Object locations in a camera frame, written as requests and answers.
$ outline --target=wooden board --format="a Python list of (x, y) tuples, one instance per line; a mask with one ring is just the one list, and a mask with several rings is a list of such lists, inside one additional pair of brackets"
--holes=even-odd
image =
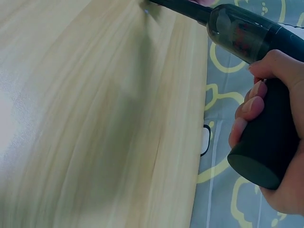
[(207, 33), (149, 10), (0, 3), (1, 227), (189, 227)]

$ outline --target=finger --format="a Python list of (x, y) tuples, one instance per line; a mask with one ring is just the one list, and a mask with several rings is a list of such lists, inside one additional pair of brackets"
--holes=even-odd
[(251, 90), (252, 90), (252, 89), (250, 89), (250, 90), (246, 93), (245, 98), (244, 98), (244, 103), (246, 103), (246, 102), (250, 99), (249, 95), (250, 95)]
[[(261, 98), (264, 98), (266, 93), (267, 93), (267, 86), (264, 82), (260, 81), (260, 82), (256, 83), (253, 86), (253, 88), (246, 94), (244, 103), (247, 103), (249, 101), (249, 99), (253, 98), (254, 96), (259, 96)], [(238, 117), (244, 118), (244, 116), (242, 115), (243, 105), (244, 104), (241, 104), (241, 106), (239, 106), (237, 108), (236, 113), (235, 113), (235, 119)]]
[(271, 50), (260, 61), (249, 66), (257, 78), (279, 78), (289, 89), (303, 80), (304, 63), (297, 61), (279, 50)]
[(242, 118), (238, 118), (235, 120), (235, 122), (233, 123), (232, 129), (231, 129), (229, 140), (228, 140), (231, 148), (233, 148), (238, 143), (246, 126), (247, 126), (246, 120), (244, 120)]
[(259, 81), (263, 81), (263, 79), (262, 78), (259, 78), (259, 77), (254, 77), (253, 78), (253, 83), (255, 84), (255, 83), (258, 83)]
[(246, 121), (252, 121), (262, 113), (263, 109), (263, 98), (255, 96), (237, 108), (235, 119), (243, 118)]

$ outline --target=bed sheet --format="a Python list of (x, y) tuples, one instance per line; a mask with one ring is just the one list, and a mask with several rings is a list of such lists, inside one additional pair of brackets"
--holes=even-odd
[[(304, 0), (217, 0), (273, 21), (304, 26)], [(303, 30), (291, 30), (301, 33)], [(273, 210), (259, 188), (228, 164), (234, 112), (253, 86), (247, 65), (209, 40), (204, 138), (191, 228), (303, 228), (304, 218)]]

